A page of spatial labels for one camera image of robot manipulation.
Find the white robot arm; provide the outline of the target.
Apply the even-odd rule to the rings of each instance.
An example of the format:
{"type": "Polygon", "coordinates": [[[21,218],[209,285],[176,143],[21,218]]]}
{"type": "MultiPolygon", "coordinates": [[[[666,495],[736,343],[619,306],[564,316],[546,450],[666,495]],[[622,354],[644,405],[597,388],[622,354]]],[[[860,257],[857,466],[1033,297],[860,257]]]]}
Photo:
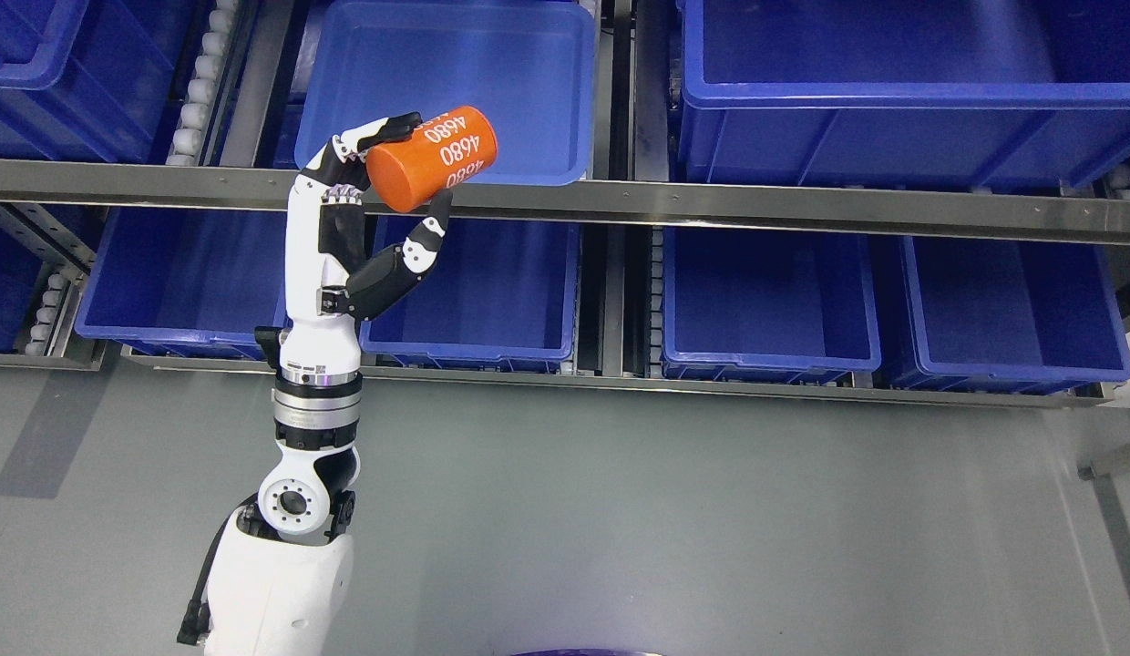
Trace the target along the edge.
{"type": "Polygon", "coordinates": [[[350,589],[360,374],[271,392],[279,462],[215,533],[177,640],[207,655],[319,655],[350,589]]]}

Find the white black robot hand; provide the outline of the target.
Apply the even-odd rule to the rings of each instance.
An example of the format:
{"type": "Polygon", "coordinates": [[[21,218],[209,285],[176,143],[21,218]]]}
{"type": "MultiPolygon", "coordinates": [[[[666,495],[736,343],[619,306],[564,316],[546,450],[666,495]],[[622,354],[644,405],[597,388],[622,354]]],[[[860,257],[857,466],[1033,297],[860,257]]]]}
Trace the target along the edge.
{"type": "Polygon", "coordinates": [[[406,239],[366,256],[365,161],[379,145],[403,142],[418,112],[331,135],[295,175],[287,195],[285,301],[292,321],[279,376],[299,385],[334,386],[358,376],[358,325],[389,310],[435,266],[451,221],[451,190],[431,200],[406,239]]]}

